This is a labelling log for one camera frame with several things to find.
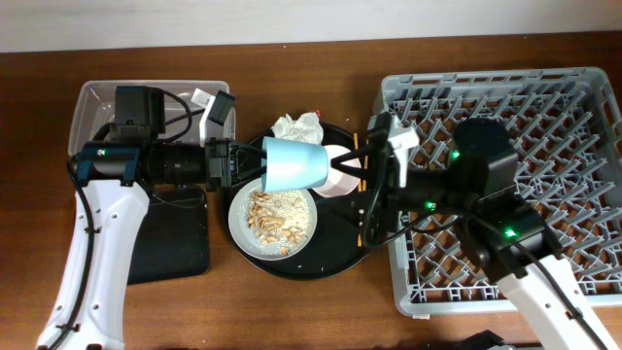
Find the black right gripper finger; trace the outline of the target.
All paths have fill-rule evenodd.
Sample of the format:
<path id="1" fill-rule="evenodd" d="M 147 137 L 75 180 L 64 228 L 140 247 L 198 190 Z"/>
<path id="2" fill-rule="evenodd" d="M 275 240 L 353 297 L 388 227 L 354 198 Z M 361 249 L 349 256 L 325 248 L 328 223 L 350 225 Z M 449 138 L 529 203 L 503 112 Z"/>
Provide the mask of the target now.
<path id="1" fill-rule="evenodd" d="M 347 154 L 338 156 L 338 157 L 334 157 L 332 159 L 332 165 L 336 165 L 338 163 L 343 163 L 344 161 L 348 161 L 350 159 L 354 159 L 354 158 L 360 158 L 360 157 L 364 157 L 364 156 L 368 156 L 369 154 L 373 153 L 374 151 L 374 146 L 373 145 L 365 145 L 362 148 L 358 148 L 357 150 L 351 151 Z"/>
<path id="2" fill-rule="evenodd" d="M 364 168 L 345 165 L 343 163 L 333 165 L 332 168 L 361 180 L 367 180 L 369 178 L 369 172 Z"/>

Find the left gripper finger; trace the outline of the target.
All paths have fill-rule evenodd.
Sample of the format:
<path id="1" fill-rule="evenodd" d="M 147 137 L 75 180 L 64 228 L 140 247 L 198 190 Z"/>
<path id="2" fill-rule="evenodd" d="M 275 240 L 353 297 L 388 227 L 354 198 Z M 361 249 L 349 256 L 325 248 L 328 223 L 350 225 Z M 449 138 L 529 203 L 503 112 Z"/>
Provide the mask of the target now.
<path id="1" fill-rule="evenodd" d="M 264 173 L 265 173 L 264 166 L 255 167 L 253 169 L 238 173 L 237 175 L 232 177 L 232 186 L 236 187 L 236 186 L 246 184 L 249 181 L 257 179 Z"/>
<path id="2" fill-rule="evenodd" d="M 257 148 L 233 139 L 228 139 L 227 143 L 229 154 L 232 157 L 238 156 L 239 154 L 244 154 L 250 155 L 255 158 L 266 158 L 266 151 L 264 151 L 262 148 Z"/>

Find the pink plastic bowl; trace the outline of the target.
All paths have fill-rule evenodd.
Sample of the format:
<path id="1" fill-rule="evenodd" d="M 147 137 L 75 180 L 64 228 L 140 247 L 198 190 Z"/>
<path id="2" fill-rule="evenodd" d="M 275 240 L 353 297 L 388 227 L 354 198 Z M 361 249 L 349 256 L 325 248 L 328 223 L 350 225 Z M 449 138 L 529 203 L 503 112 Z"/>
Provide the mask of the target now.
<path id="1" fill-rule="evenodd" d="M 328 154 L 328 160 L 351 152 L 350 149 L 340 145 L 326 145 L 325 149 Z M 351 193 L 359 184 L 359 178 L 345 174 L 330 166 L 325 183 L 320 187 L 313 188 L 313 191 L 324 198 L 335 197 Z"/>

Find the light blue plastic cup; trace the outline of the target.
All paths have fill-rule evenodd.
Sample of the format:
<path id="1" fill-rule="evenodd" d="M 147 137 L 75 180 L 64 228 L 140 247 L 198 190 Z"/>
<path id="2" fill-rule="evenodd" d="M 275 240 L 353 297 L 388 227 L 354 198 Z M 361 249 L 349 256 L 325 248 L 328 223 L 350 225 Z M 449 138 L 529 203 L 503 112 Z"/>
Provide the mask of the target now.
<path id="1" fill-rule="evenodd" d="M 328 154 L 324 146 L 265 137 L 261 149 L 261 190 L 265 193 L 317 188 L 328 177 Z"/>

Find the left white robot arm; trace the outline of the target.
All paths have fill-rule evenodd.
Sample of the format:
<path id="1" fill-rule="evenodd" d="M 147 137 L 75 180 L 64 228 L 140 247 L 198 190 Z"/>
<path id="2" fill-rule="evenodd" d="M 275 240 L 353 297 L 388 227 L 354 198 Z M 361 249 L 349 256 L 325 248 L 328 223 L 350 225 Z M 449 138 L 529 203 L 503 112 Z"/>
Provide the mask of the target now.
<path id="1" fill-rule="evenodd" d="M 235 188 L 264 174 L 237 158 L 268 151 L 233 139 L 184 144 L 165 137 L 160 87 L 119 86 L 116 116 L 67 163 L 76 191 L 72 244 L 55 309 L 37 345 L 45 349 L 122 349 L 122 313 L 131 257 L 156 185 Z"/>

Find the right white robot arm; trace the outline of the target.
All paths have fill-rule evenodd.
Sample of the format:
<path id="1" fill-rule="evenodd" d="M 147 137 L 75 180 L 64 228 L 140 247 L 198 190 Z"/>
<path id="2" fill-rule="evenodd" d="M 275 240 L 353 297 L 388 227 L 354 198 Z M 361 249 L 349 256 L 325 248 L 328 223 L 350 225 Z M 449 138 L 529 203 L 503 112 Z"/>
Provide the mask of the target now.
<path id="1" fill-rule="evenodd" d="M 452 215 L 464 254 L 516 307 L 544 348 L 615 348 L 552 228 L 516 194 L 518 156 L 502 123 L 460 122 L 447 167 L 433 171 L 409 167 L 417 133 L 397 116 L 374 116 L 367 131 L 367 145 L 330 165 L 367 181 L 371 190 L 323 202 L 358 224 L 364 247 L 417 232 L 434 215 Z"/>

